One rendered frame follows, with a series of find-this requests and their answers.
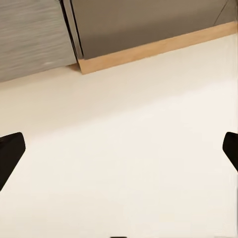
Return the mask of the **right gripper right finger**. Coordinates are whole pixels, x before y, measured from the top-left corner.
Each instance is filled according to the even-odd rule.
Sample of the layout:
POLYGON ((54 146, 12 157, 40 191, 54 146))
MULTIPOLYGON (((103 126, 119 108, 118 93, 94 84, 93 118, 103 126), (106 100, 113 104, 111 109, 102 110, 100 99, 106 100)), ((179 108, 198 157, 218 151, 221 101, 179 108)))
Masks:
POLYGON ((238 133, 227 132, 222 149, 238 171, 238 133))

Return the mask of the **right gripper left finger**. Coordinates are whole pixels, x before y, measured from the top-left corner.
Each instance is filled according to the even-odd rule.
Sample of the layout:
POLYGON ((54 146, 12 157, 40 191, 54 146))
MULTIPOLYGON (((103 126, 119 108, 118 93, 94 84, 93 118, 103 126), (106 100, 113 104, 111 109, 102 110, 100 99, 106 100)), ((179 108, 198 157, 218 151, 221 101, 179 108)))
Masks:
POLYGON ((0 137, 0 191, 26 150, 22 132, 0 137))

